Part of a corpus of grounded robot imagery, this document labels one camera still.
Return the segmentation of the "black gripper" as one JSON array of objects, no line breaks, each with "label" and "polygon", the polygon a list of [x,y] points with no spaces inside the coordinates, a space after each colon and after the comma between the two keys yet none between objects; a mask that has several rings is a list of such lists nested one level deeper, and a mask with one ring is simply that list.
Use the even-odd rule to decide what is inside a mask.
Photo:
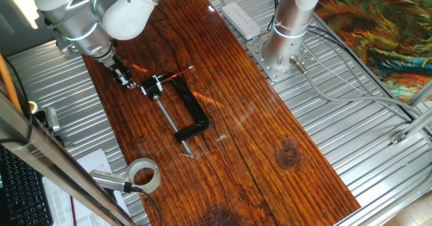
[{"label": "black gripper", "polygon": [[131,75],[129,69],[117,55],[114,55],[108,60],[106,68],[118,81],[119,85],[125,86],[128,89],[133,89],[137,86],[137,84],[130,79]]}]

